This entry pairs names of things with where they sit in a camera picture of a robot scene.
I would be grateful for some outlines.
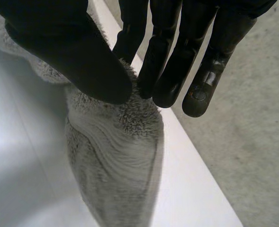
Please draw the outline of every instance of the black finger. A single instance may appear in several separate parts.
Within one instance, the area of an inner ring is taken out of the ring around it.
[[[181,0],[151,0],[153,35],[150,39],[138,86],[142,98],[152,96],[153,88],[166,63],[181,8]]]
[[[131,64],[144,39],[148,0],[119,0],[119,6],[124,24],[117,35],[113,53]]]
[[[247,15],[218,10],[209,46],[183,100],[185,114],[200,117],[205,113],[235,47],[255,23]]]
[[[217,8],[196,0],[184,0],[179,37],[174,51],[153,91],[153,101],[171,107],[189,74]]]
[[[83,93],[113,104],[132,84],[93,20],[87,0],[0,0],[11,38],[62,73]]]

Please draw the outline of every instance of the floor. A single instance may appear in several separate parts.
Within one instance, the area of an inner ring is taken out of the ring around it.
[[[115,43],[119,25],[103,1],[102,23]],[[142,62],[137,57],[134,67]],[[64,87],[0,52],[0,227],[97,227],[66,156]],[[241,227],[171,109],[162,110],[165,153],[152,227]]]
[[[122,26],[118,1],[105,2]],[[172,109],[243,225],[279,227],[279,1],[238,44],[208,111],[193,119],[181,102],[211,27]],[[141,59],[152,28],[149,12]]]

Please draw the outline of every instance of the fluffy towel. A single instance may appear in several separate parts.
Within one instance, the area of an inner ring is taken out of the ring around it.
[[[99,28],[94,5],[88,13]],[[0,50],[24,57],[51,83],[69,81],[8,36],[0,16]],[[67,89],[68,157],[84,202],[101,227],[147,227],[153,213],[163,156],[162,117],[151,100],[142,100],[137,78],[123,63],[133,94],[124,105],[110,105]]]

